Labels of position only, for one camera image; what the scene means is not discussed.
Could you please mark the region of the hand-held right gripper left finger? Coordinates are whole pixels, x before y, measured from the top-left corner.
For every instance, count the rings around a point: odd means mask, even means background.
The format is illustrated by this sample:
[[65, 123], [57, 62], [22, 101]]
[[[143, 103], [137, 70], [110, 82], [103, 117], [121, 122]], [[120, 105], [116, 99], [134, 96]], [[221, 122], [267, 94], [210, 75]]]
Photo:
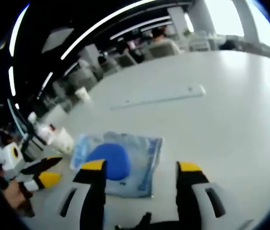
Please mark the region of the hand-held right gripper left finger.
[[58, 210], [64, 230], [102, 230], [104, 225], [105, 159], [82, 164], [72, 180], [71, 189]]

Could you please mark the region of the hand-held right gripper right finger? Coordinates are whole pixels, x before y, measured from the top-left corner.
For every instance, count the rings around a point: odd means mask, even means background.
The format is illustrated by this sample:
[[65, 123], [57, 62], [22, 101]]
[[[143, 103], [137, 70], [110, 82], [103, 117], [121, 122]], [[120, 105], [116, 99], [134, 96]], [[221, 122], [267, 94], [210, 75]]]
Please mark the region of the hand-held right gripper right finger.
[[224, 192], [220, 186], [209, 182], [198, 165], [176, 162], [176, 191], [180, 230], [223, 230], [227, 227]]

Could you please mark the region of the person's left hand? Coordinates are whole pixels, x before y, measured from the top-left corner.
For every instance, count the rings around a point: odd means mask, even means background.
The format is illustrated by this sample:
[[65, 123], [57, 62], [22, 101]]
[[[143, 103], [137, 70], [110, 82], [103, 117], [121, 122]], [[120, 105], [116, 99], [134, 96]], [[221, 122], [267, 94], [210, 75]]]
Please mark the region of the person's left hand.
[[29, 218], [32, 218], [35, 215], [30, 198], [25, 197], [17, 181], [10, 181], [7, 188], [3, 190], [3, 195], [9, 205], [19, 215]]

